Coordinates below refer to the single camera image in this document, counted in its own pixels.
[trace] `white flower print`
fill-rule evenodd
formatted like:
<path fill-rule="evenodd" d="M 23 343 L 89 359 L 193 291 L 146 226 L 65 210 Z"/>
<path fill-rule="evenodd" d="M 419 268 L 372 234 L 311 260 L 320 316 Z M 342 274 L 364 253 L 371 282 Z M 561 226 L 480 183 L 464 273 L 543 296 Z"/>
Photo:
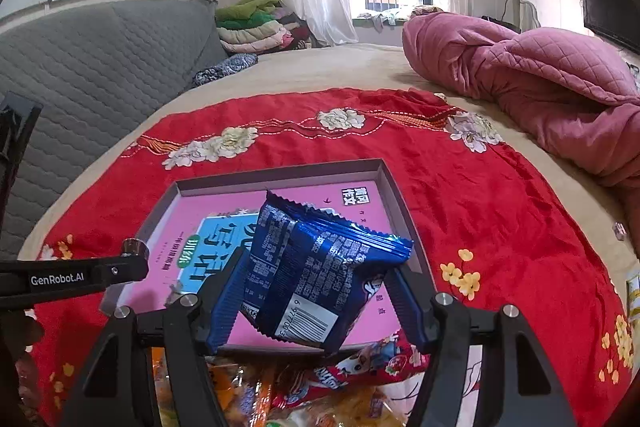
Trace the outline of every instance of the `white flower print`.
<path fill-rule="evenodd" d="M 194 140 L 185 147 L 169 153 L 169 158 L 162 162 L 168 171 L 174 167 L 191 167 L 194 162 L 217 162 L 222 158 L 234 158 L 246 152 L 255 142 L 258 130 L 255 127 L 227 127 L 222 136 L 212 136 L 201 142 Z"/>
<path fill-rule="evenodd" d="M 473 131 L 461 131 L 459 133 L 452 133 L 451 139 L 462 140 L 464 144 L 473 152 L 486 151 L 486 145 L 480 141 L 478 135 Z"/>
<path fill-rule="evenodd" d="M 340 108 L 332 109 L 329 112 L 320 111 L 316 118 L 329 131 L 334 129 L 347 130 L 351 127 L 361 129 L 364 127 L 365 120 L 363 115 L 358 114 L 353 109 Z"/>
<path fill-rule="evenodd" d="M 57 261 L 58 258 L 53 255 L 53 248 L 49 245 L 42 245 L 42 251 L 40 252 L 40 261 Z"/>
<path fill-rule="evenodd" d="M 171 151 L 169 158 L 162 162 L 168 171 L 174 167 L 191 167 L 194 162 L 202 162 L 207 159 L 208 150 L 204 148 L 204 143 L 193 141 L 188 146 L 177 151 Z"/>
<path fill-rule="evenodd" d="M 214 136 L 207 140 L 208 146 L 223 158 L 235 158 L 240 153 L 246 152 L 249 146 L 258 137 L 255 127 L 227 127 L 222 136 Z"/>
<path fill-rule="evenodd" d="M 498 145 L 504 141 L 491 122 L 471 112 L 459 112 L 450 116 L 445 130 L 450 133 L 452 140 L 463 140 L 473 152 L 486 151 L 486 143 Z"/>

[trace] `blue patterned cloth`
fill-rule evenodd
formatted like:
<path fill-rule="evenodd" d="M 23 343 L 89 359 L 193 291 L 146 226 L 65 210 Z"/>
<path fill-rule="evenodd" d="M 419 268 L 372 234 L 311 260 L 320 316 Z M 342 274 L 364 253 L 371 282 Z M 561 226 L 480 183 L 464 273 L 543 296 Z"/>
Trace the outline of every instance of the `blue patterned cloth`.
<path fill-rule="evenodd" d="M 258 63 L 258 55 L 249 53 L 239 53 L 232 57 L 225 58 L 222 62 L 212 68 L 198 71 L 193 77 L 194 87 L 203 86 L 214 80 L 219 80 L 223 76 L 238 73 L 238 71 L 250 68 Z"/>

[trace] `screw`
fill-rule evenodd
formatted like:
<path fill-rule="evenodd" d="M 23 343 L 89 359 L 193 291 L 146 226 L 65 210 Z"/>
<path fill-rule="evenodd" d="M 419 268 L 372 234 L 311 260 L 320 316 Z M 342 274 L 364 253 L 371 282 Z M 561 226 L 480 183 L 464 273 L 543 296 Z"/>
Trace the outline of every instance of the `screw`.
<path fill-rule="evenodd" d="M 195 293 L 187 293 L 187 295 L 180 297 L 180 304 L 185 308 L 191 308 L 192 306 L 195 306 L 197 302 L 198 296 Z"/>
<path fill-rule="evenodd" d="M 516 318 L 520 315 L 520 310 L 516 308 L 513 304 L 505 304 L 502 307 L 502 312 L 507 315 L 507 317 L 511 317 L 512 319 Z"/>
<path fill-rule="evenodd" d="M 453 297 L 448 293 L 440 292 L 436 294 L 436 302 L 442 306 L 449 306 L 453 302 Z"/>
<path fill-rule="evenodd" d="M 113 312 L 113 316 L 117 319 L 124 319 L 131 312 L 131 308 L 128 306 L 120 306 L 116 308 L 116 311 Z"/>

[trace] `gray quilted sofa cover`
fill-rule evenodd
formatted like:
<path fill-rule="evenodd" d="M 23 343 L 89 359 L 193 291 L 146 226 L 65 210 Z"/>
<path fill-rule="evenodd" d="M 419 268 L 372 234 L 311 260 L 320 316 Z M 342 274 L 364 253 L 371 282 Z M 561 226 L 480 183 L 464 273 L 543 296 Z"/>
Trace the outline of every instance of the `gray quilted sofa cover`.
<path fill-rule="evenodd" d="M 15 259 L 44 212 L 116 142 L 226 58 L 215 1 L 131 0 L 79 7 L 0 34 L 0 94 L 44 109 L 0 235 Z"/>

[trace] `barcode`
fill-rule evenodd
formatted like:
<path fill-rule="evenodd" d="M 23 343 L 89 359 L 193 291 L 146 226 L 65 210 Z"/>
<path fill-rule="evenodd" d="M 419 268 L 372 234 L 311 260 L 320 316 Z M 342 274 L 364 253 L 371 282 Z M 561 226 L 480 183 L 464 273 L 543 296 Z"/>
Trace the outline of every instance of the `barcode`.
<path fill-rule="evenodd" d="M 300 344 L 317 345 L 327 338 L 338 315 L 293 294 L 276 329 L 276 336 Z"/>

